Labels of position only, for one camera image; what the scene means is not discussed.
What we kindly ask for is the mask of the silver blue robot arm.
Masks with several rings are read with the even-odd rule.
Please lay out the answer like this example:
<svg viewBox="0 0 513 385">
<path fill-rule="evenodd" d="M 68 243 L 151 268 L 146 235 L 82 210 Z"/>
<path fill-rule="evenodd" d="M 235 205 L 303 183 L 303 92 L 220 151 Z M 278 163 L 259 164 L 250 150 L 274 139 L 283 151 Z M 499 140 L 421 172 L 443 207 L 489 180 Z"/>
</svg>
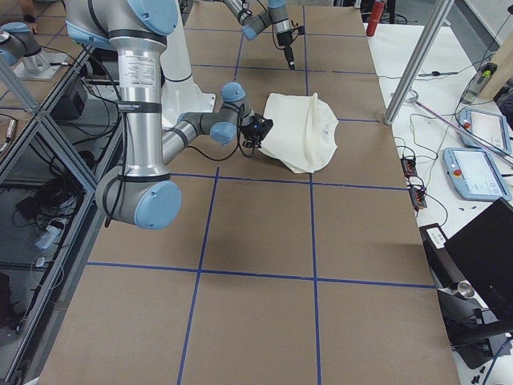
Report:
<svg viewBox="0 0 513 385">
<path fill-rule="evenodd" d="M 221 90 L 219 111 L 185 112 L 174 126 L 163 127 L 161 56 L 181 23 L 176 2 L 67 1 L 65 9 L 68 34 L 76 43 L 118 55 L 123 159 L 100 180 L 96 203 L 108 221 L 162 229 L 182 203 L 167 163 L 201 135 L 219 144 L 240 139 L 245 147 L 258 148 L 273 121 L 255 113 L 244 88 L 231 82 Z"/>
<path fill-rule="evenodd" d="M 292 45 L 299 36 L 305 34 L 305 27 L 289 18 L 286 1 L 268 1 L 267 6 L 264 6 L 261 1 L 257 1 L 263 8 L 259 14 L 254 14 L 251 11 L 247 1 L 224 0 L 221 3 L 226 5 L 235 16 L 247 40 L 254 40 L 271 27 L 275 48 L 284 53 L 290 70 L 296 68 Z"/>
</svg>

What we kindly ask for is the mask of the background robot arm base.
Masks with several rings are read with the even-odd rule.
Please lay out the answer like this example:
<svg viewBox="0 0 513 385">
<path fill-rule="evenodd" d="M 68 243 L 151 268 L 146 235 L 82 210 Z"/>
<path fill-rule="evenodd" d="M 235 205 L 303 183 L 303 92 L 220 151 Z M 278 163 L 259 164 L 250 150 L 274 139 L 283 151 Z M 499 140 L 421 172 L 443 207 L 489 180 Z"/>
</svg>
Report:
<svg viewBox="0 0 513 385">
<path fill-rule="evenodd" d="M 66 53 L 45 51 L 31 29 L 23 22 L 9 22 L 1 26 L 1 59 L 14 66 L 20 79 L 48 80 L 67 65 Z"/>
</svg>

